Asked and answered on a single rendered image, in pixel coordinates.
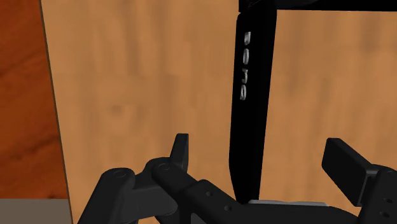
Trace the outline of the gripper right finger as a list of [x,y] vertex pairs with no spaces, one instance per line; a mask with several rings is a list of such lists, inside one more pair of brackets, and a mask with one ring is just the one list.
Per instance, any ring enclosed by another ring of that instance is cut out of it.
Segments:
[[356,224],[397,224],[397,171],[370,163],[340,138],[328,138],[322,168],[350,203]]

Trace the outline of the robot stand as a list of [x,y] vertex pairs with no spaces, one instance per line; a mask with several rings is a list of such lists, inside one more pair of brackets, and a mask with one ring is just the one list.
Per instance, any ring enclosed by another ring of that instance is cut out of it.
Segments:
[[270,0],[278,10],[390,11],[397,0]]

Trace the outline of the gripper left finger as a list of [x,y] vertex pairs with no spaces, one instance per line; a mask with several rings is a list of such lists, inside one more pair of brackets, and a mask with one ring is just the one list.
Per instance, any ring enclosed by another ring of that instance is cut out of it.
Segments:
[[104,172],[78,224],[243,224],[246,210],[207,180],[187,173],[188,135],[178,134],[169,157],[148,161],[135,174],[129,168]]

